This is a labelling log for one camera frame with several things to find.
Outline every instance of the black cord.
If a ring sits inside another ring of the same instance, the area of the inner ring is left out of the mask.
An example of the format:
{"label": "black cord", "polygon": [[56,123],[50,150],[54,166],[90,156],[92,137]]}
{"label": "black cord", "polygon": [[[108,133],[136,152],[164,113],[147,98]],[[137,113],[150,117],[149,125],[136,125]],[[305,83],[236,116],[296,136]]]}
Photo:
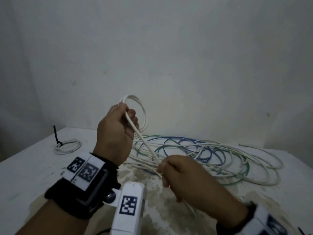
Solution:
{"label": "black cord", "polygon": [[101,235],[103,233],[109,233],[110,231],[111,231],[111,229],[108,228],[108,229],[105,229],[105,230],[102,230],[102,231],[98,232],[96,235]]}
{"label": "black cord", "polygon": [[55,128],[55,125],[53,126],[53,130],[54,130],[55,140],[57,141],[57,143],[60,143],[61,146],[63,146],[63,143],[58,140],[58,137],[57,137],[57,129]]}

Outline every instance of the person's right hand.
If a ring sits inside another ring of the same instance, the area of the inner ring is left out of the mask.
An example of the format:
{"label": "person's right hand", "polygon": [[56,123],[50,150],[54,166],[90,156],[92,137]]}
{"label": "person's right hand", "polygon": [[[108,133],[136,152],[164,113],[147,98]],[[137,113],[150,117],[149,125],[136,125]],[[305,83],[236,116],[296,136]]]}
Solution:
{"label": "person's right hand", "polygon": [[248,208],[221,186],[199,163],[188,156],[172,155],[158,166],[164,187],[170,186],[177,201],[182,199],[217,219],[225,228],[243,221]]}

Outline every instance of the metal screw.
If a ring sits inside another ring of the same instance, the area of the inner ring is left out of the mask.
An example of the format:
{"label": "metal screw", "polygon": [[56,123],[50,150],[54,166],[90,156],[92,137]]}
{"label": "metal screw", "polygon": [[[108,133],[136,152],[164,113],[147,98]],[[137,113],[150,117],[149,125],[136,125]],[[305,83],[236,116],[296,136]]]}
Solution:
{"label": "metal screw", "polygon": [[108,203],[108,204],[110,204],[110,203],[112,203],[113,201],[115,201],[115,198],[116,198],[116,194],[115,194],[115,192],[114,191],[111,191],[111,192],[109,192],[108,194],[107,194],[107,196],[106,196],[106,202]]}

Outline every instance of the black cable tie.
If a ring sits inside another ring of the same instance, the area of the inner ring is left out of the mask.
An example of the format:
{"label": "black cable tie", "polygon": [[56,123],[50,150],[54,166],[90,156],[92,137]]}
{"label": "black cable tie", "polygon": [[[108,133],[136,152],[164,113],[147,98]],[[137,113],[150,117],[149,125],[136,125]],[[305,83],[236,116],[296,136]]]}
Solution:
{"label": "black cable tie", "polygon": [[55,128],[55,125],[53,126],[53,129],[54,129],[55,140],[57,141],[58,144],[61,144],[61,146],[63,146],[63,143],[58,140],[57,129]]}

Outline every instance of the person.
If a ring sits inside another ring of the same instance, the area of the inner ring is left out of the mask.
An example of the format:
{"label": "person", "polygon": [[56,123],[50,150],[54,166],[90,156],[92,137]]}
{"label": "person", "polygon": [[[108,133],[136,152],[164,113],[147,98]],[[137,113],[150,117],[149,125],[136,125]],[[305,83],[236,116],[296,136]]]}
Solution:
{"label": "person", "polygon": [[[125,112],[139,127],[135,110],[129,109],[124,103],[112,106],[98,125],[93,150],[93,154],[117,167],[126,161],[134,138],[134,130],[128,124]],[[162,174],[163,186],[170,187],[177,202],[185,200],[218,221],[218,234],[239,232],[253,218],[256,206],[238,201],[190,157],[171,155],[159,164],[157,171]],[[70,215],[53,199],[49,199],[17,234],[83,235],[88,221]]]}

